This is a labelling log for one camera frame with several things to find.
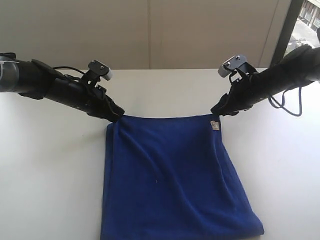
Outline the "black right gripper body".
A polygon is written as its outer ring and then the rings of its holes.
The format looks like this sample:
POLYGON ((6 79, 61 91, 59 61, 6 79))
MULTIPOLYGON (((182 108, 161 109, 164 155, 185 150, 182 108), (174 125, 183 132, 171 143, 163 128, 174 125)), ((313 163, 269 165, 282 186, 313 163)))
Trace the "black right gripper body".
POLYGON ((229 111, 248 110, 260 101, 259 75, 253 74, 248 78, 238 77, 232 82, 228 96, 227 109, 229 111))

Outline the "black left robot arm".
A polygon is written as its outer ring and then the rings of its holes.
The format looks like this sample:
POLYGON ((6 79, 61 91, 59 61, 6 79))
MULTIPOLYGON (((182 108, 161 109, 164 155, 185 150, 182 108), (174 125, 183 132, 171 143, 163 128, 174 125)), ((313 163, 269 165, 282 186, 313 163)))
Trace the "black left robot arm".
POLYGON ((18 60, 14 52, 3 52, 0 55, 0 91, 34 100, 49 99, 112 123, 124 115, 125 110, 98 84, 101 79, 112 78, 107 65, 92 60, 81 77, 63 74, 60 69, 61 66, 51 67, 36 59, 18 60))

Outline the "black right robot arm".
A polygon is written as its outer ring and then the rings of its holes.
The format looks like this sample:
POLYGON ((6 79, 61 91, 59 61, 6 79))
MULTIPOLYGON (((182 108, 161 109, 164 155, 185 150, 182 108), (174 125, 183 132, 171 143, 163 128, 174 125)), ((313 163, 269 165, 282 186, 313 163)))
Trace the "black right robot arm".
POLYGON ((277 64, 258 72, 247 58, 238 54, 218 69, 222 78, 230 80, 230 90, 211 108, 214 115, 234 116, 280 92, 302 88, 320 80, 320 49, 302 45, 292 50, 277 64))

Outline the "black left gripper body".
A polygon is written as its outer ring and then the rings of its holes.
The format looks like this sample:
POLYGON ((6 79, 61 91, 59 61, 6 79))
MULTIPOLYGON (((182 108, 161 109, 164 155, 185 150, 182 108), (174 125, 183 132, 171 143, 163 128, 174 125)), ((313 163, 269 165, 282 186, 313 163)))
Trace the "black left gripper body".
POLYGON ((87 113, 91 117, 105 119, 105 114, 111 113, 106 89, 100 85, 88 87, 84 84, 77 85, 78 100, 77 109, 87 113))

